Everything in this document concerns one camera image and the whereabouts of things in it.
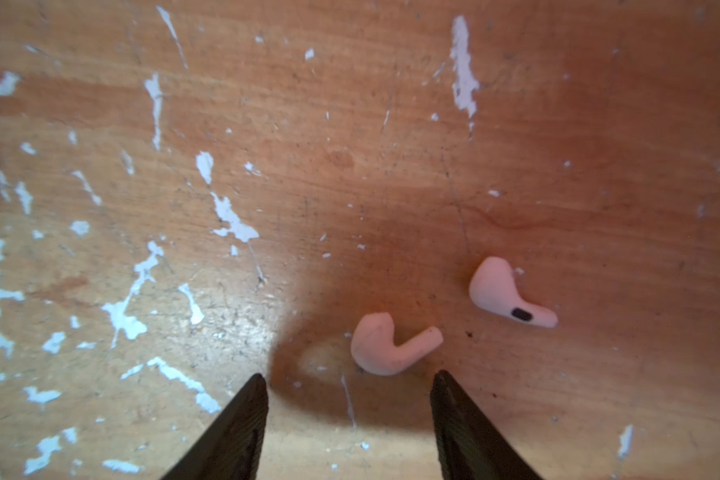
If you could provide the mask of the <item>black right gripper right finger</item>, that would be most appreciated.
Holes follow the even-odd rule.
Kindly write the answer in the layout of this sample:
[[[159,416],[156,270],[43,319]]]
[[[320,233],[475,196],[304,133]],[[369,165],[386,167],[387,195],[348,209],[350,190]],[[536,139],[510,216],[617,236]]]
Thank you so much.
[[[430,405],[443,479],[541,479],[446,370],[434,376]]]

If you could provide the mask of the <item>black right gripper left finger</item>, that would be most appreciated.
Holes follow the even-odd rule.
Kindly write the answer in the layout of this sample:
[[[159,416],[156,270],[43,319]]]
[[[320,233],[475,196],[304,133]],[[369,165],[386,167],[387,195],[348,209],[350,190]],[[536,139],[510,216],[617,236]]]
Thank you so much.
[[[267,415],[267,383],[250,377],[166,479],[249,480],[257,476]]]

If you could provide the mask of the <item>white earbud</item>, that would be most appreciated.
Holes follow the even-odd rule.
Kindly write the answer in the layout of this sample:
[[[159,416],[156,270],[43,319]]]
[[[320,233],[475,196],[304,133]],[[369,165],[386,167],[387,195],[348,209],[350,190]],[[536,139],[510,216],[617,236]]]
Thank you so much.
[[[378,376],[393,376],[407,370],[434,352],[443,342],[437,327],[428,327],[405,343],[394,342],[395,323],[389,313],[365,315],[351,338],[350,352],[364,371]]]
[[[554,328],[558,324],[555,312],[521,297],[514,270],[500,257],[481,262],[471,278],[469,296],[480,309],[526,325]]]

